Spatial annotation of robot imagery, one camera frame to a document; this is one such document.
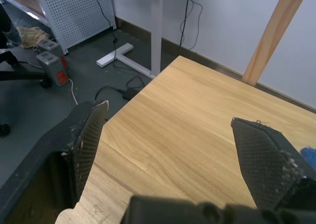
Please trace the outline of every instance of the wooden pole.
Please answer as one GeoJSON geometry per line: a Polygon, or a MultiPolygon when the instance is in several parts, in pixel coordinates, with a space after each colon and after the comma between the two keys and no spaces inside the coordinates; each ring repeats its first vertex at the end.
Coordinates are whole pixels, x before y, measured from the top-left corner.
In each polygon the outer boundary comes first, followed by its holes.
{"type": "Polygon", "coordinates": [[[279,0],[242,81],[255,86],[303,0],[279,0]]]}

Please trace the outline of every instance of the wood grain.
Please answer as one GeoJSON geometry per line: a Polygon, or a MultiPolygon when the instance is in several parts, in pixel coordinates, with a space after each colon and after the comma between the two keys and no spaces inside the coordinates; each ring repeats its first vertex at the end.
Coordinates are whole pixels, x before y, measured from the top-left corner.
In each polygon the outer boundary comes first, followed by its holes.
{"type": "Polygon", "coordinates": [[[279,0],[242,81],[255,86],[303,0],[279,0]]]}
{"type": "Polygon", "coordinates": [[[315,146],[315,114],[178,57],[104,126],[83,197],[57,223],[118,224],[133,194],[254,207],[232,117],[315,146]]]}

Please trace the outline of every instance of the desk leg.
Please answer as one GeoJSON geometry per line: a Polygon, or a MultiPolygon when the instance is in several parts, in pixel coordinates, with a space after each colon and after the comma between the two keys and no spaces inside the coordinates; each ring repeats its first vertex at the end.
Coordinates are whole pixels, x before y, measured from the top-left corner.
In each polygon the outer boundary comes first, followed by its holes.
{"type": "Polygon", "coordinates": [[[152,0],[152,74],[160,73],[163,0],[152,0]]]}

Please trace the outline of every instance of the pegboard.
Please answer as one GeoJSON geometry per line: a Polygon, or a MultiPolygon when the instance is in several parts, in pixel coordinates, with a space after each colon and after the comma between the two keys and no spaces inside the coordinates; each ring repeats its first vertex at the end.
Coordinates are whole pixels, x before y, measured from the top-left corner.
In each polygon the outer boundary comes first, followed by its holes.
{"type": "Polygon", "coordinates": [[[113,27],[116,29],[112,0],[39,0],[50,27],[62,46],[67,49],[113,27]]]}

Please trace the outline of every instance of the white metal table frame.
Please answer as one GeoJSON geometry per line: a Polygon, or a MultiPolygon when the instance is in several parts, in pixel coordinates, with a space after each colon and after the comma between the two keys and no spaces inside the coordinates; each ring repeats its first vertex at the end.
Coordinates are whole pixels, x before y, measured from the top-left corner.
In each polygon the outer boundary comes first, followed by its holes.
{"type": "Polygon", "coordinates": [[[118,48],[116,54],[115,51],[113,51],[103,58],[99,59],[97,61],[97,65],[99,65],[100,67],[105,67],[106,65],[117,59],[151,79],[155,78],[160,73],[163,0],[151,0],[151,3],[151,70],[124,56],[125,53],[133,49],[133,46],[131,44],[125,44],[122,47],[118,48]]]}

